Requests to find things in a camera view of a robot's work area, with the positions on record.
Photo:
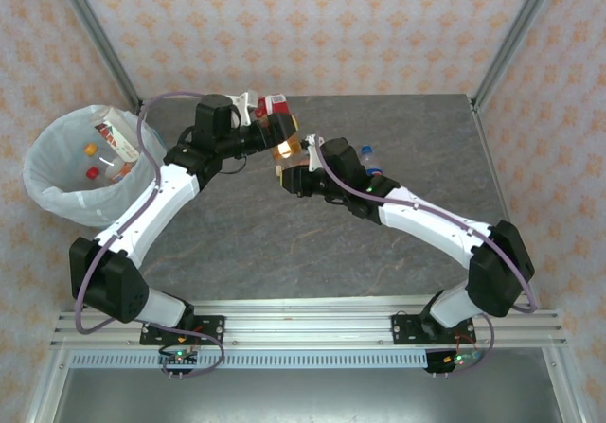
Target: bottle cap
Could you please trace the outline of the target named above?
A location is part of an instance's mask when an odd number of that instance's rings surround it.
[[[96,167],[91,167],[90,169],[88,169],[86,171],[86,177],[88,177],[91,180],[95,180],[99,174],[100,174],[100,172],[99,172],[98,168],[96,168]]]
[[[88,155],[88,156],[93,156],[95,153],[97,153],[98,147],[93,144],[92,142],[86,144],[84,146],[84,154]]]

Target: plastic bottle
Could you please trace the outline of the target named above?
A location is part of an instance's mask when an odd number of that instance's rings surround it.
[[[134,164],[139,159],[136,132],[119,110],[103,107],[93,113],[91,124],[124,162]]]
[[[377,157],[370,146],[362,147],[362,157],[360,158],[360,163],[362,163],[362,165],[366,168],[366,174],[368,175],[383,174],[381,166],[379,165],[379,160],[377,160]]]
[[[131,171],[133,167],[130,163],[124,163],[124,160],[119,156],[107,156],[101,154],[96,144],[89,143],[84,146],[84,154],[92,158],[92,169],[99,170],[106,179],[111,183],[116,184]]]

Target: red object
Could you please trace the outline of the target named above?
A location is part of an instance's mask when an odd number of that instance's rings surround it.
[[[90,169],[88,169],[86,171],[86,177],[88,177],[91,180],[95,180],[99,174],[100,174],[100,171],[96,167],[91,167]]]
[[[264,115],[273,113],[285,113],[289,114],[291,110],[288,107],[286,97],[282,94],[268,95],[267,97],[260,98],[258,101],[257,108],[255,110],[255,116],[261,118]]]

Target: trash bin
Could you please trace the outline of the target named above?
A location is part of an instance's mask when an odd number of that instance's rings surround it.
[[[153,167],[141,154],[133,169],[118,183],[99,189],[90,187],[85,175],[87,143],[104,139],[91,126],[91,115],[103,106],[93,105],[64,115],[51,123],[27,152],[23,179],[27,194],[44,210],[78,224],[105,227],[116,221],[154,178]],[[123,112],[136,128],[137,117]],[[162,164],[166,150],[155,131],[143,127],[143,141],[155,162]]]

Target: patterned wall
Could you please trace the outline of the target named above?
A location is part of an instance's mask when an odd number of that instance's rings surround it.
[[[548,0],[482,113],[542,303],[606,421],[606,0]]]
[[[142,97],[473,95],[524,0],[90,0]]]
[[[23,157],[48,123],[125,101],[66,0],[0,2],[0,421],[21,422],[60,308],[67,249],[82,233],[26,195]]]

